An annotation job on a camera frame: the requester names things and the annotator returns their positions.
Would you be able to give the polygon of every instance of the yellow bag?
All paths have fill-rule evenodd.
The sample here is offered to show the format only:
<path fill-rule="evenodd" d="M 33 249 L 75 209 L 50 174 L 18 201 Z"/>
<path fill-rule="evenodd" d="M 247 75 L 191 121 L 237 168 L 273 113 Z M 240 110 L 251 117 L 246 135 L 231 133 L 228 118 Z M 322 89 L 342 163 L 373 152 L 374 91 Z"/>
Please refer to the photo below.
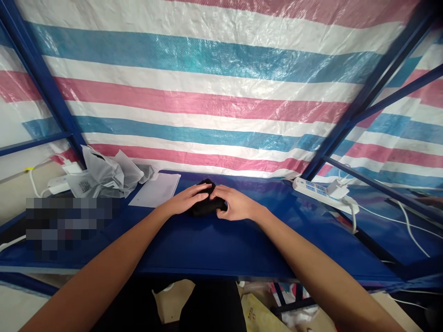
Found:
<path fill-rule="evenodd" d="M 248 332 L 291 332 L 254 295 L 243 295 L 241 306 Z"/>

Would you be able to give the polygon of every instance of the blue stripe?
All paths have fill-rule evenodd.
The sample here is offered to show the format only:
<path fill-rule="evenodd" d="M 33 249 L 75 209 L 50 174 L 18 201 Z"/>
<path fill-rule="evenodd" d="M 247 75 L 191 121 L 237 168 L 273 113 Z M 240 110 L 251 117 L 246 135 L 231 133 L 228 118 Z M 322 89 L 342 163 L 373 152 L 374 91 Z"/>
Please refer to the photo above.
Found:
<path fill-rule="evenodd" d="M 423 122 L 410 121 L 401 137 L 417 141 L 443 144 L 443 127 L 435 124 L 431 125 Z"/>
<path fill-rule="evenodd" d="M 42 54 L 110 65 L 285 82 L 363 84 L 381 55 L 324 55 L 148 33 L 29 23 Z"/>
<path fill-rule="evenodd" d="M 395 74 L 395 76 L 386 85 L 386 88 L 399 88 L 406 80 L 411 76 L 412 72 L 415 70 L 419 64 L 422 57 L 410 58 L 405 61 L 400 70 Z"/>
<path fill-rule="evenodd" d="M 410 121 L 411 118 L 407 116 L 381 113 L 367 131 L 402 136 Z"/>
<path fill-rule="evenodd" d="M 22 125 L 34 140 L 61 132 L 53 117 L 23 122 Z"/>
<path fill-rule="evenodd" d="M 282 152 L 288 152 L 294 148 L 314 151 L 324 139 L 324 137 L 309 134 L 302 137 L 292 137 L 258 132 L 173 127 L 127 119 L 89 116 L 76 116 L 75 118 L 82 132 L 155 137 L 169 141 L 241 146 Z M 38 132 L 41 130 L 40 128 L 44 127 L 42 122 L 45 121 L 47 120 L 32 120 L 26 125 L 34 132 Z"/>
<path fill-rule="evenodd" d="M 407 174 L 402 172 L 390 172 L 390 171 L 380 171 L 374 172 L 364 167 L 353 167 L 354 170 L 363 173 L 364 175 L 381 182 L 391 183 L 391 184 L 403 184 L 410 185 L 414 187 L 430 187 L 430 188 L 441 188 L 443 187 L 443 178 L 432 177 L 432 176 L 422 176 Z M 338 176 L 338 168 L 333 167 L 327 174 L 329 176 Z"/>
<path fill-rule="evenodd" d="M 354 143 L 354 141 L 344 140 L 343 142 L 341 142 L 338 148 L 335 149 L 334 154 L 341 157 L 344 156 L 350 150 L 350 148 L 352 148 Z"/>

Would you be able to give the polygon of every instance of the black cloth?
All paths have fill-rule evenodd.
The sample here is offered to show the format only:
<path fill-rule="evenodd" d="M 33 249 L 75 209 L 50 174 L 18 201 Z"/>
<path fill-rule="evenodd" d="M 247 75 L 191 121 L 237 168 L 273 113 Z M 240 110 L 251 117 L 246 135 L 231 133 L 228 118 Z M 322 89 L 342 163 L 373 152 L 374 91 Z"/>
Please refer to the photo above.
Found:
<path fill-rule="evenodd" d="M 216 184 L 209 179 L 203 180 L 199 184 L 212 184 L 210 188 L 199 191 L 198 193 L 208 193 L 209 196 L 212 194 L 214 189 L 216 188 Z M 227 206 L 225 204 L 225 200 L 216 197 L 213 200 L 210 200 L 209 196 L 204 200 L 195 203 L 190 209 L 189 213 L 193 217 L 203 217 L 209 213 L 215 212 L 218 208 L 222 211 L 227 211 Z"/>
<path fill-rule="evenodd" d="M 246 332 L 239 291 L 235 282 L 195 281 L 180 315 L 180 332 Z M 132 276 L 94 325 L 101 331 L 163 331 L 152 289 L 169 284 Z"/>

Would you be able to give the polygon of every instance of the forearm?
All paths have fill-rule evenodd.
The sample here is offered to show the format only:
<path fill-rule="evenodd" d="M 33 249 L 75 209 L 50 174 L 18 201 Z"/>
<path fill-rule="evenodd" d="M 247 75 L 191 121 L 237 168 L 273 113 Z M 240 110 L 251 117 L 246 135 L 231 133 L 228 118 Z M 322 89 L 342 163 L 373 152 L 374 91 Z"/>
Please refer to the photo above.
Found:
<path fill-rule="evenodd" d="M 255 221 L 316 303 L 342 329 L 403 331 L 351 275 L 266 208 Z"/>
<path fill-rule="evenodd" d="M 166 211 L 154 210 L 82 268 L 21 331 L 89 331 L 168 218 Z"/>

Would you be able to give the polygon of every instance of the pants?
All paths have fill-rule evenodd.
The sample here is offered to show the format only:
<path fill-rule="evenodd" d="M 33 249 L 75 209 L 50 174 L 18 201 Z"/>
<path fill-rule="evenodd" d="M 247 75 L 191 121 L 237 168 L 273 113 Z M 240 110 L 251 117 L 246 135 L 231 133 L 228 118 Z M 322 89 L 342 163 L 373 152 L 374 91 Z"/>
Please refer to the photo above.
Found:
<path fill-rule="evenodd" d="M 132 276 L 92 331 L 163 331 L 156 293 L 170 282 Z M 180 332 L 246 332 L 235 282 L 197 281 L 180 315 Z"/>

